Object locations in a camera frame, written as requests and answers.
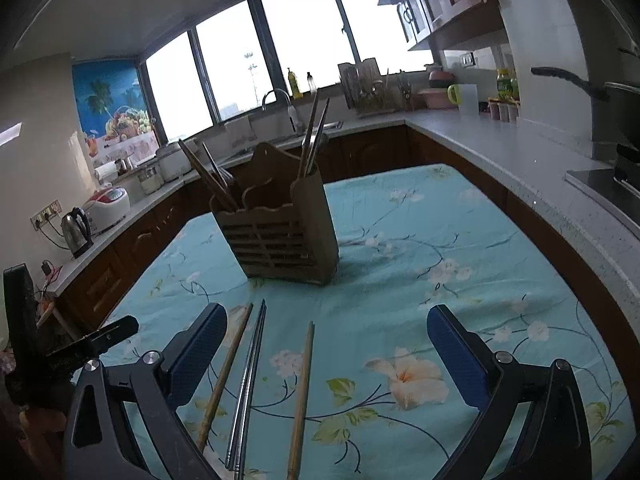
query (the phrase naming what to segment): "utensil rack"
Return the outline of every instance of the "utensil rack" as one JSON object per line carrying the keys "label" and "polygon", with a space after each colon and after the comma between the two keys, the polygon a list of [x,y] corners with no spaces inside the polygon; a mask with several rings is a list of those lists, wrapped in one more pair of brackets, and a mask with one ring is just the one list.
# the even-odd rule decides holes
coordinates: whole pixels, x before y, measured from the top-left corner
{"label": "utensil rack", "polygon": [[262,142],[238,181],[243,203],[235,212],[209,203],[231,250],[250,278],[327,284],[338,264],[338,242],[318,167],[297,179],[300,159]]}

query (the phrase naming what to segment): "rice cooker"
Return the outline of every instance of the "rice cooker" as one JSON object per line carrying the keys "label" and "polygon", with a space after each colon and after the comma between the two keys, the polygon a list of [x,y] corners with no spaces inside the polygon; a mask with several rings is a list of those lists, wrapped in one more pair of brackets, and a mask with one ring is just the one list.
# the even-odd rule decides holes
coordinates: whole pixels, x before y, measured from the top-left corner
{"label": "rice cooker", "polygon": [[82,206],[89,219],[91,234],[100,234],[122,220],[131,209],[129,195],[123,187],[99,189]]}
{"label": "rice cooker", "polygon": [[177,142],[158,148],[156,157],[165,182],[175,180],[191,171],[191,163]]}

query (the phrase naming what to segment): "white countertop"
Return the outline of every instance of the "white countertop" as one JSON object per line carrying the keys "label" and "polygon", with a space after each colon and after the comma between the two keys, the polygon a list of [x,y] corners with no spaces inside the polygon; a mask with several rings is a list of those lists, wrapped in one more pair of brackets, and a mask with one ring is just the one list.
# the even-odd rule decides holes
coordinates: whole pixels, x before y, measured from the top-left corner
{"label": "white countertop", "polygon": [[[492,121],[485,114],[463,118],[457,110],[424,110],[348,121],[340,130],[327,135],[340,137],[400,124],[466,158],[535,209],[596,272],[640,335],[640,240],[599,204],[564,180],[567,170],[594,170],[606,168],[606,164],[543,137],[533,123],[515,126]],[[279,146],[291,148],[300,142],[300,138],[290,139]],[[250,158],[251,154],[247,153],[225,160],[222,166],[229,168]],[[198,173],[191,171],[135,203],[120,224],[99,235],[94,246],[80,258],[66,263],[48,290],[60,295],[127,227],[198,178]]]}

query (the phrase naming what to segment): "pan handle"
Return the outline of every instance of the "pan handle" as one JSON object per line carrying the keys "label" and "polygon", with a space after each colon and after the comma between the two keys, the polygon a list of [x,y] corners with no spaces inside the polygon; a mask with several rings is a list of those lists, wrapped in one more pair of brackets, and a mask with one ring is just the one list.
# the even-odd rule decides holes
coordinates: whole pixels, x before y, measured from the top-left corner
{"label": "pan handle", "polygon": [[597,86],[592,85],[588,81],[581,79],[579,76],[575,75],[573,72],[569,72],[563,68],[555,68],[552,66],[534,66],[531,67],[531,73],[533,75],[539,75],[544,77],[557,77],[560,79],[564,79],[569,83],[573,83],[578,88],[584,90],[590,97],[597,99],[598,101],[609,101],[609,94],[603,88],[598,88]]}

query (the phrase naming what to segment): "frying pan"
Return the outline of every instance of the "frying pan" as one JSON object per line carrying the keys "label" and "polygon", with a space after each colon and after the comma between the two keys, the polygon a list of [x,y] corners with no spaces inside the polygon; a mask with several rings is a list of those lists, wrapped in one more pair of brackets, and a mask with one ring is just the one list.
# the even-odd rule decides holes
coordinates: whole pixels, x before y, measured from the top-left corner
{"label": "frying pan", "polygon": [[532,67],[533,75],[558,77],[584,90],[591,98],[609,104],[613,123],[629,142],[640,150],[640,86],[633,83],[606,82],[601,88],[581,79],[573,72],[551,66]]}

